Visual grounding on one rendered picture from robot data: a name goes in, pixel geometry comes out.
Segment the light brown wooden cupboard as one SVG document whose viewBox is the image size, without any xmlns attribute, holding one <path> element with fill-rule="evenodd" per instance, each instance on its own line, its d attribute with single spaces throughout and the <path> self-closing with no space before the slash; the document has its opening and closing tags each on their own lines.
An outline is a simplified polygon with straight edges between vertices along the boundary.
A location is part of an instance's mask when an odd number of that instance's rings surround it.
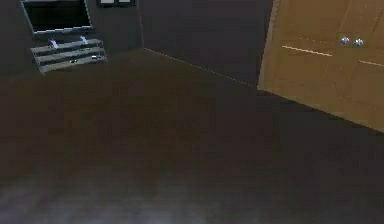
<svg viewBox="0 0 384 224">
<path fill-rule="evenodd" d="M 384 133 L 384 0 L 273 0 L 258 88 Z"/>
</svg>

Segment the black flat television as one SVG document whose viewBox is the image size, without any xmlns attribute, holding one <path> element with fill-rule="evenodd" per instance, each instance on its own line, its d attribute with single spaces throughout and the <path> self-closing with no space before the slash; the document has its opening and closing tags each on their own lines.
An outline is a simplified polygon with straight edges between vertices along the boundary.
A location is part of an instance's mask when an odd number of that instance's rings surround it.
<svg viewBox="0 0 384 224">
<path fill-rule="evenodd" d="M 20 3 L 34 35 L 93 27 L 86 0 L 20 0 Z"/>
</svg>

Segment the dark framed wall picture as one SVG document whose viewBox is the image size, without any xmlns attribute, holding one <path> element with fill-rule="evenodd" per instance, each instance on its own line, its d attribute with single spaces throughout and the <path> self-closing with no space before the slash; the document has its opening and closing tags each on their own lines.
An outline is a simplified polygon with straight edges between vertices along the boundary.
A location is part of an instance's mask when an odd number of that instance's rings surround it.
<svg viewBox="0 0 384 224">
<path fill-rule="evenodd" d="M 136 0 L 96 0 L 96 4 L 101 8 L 109 7 L 134 7 L 136 6 Z"/>
</svg>

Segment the grey slatted television stand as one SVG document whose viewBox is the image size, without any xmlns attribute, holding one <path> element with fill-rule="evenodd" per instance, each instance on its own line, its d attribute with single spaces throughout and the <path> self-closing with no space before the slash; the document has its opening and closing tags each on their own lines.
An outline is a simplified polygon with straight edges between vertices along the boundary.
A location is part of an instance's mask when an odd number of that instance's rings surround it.
<svg viewBox="0 0 384 224">
<path fill-rule="evenodd" d="M 79 40 L 71 42 L 58 43 L 54 39 L 49 42 L 49 45 L 31 48 L 33 60 L 43 75 L 51 71 L 108 60 L 103 41 L 100 39 L 81 36 Z"/>
</svg>

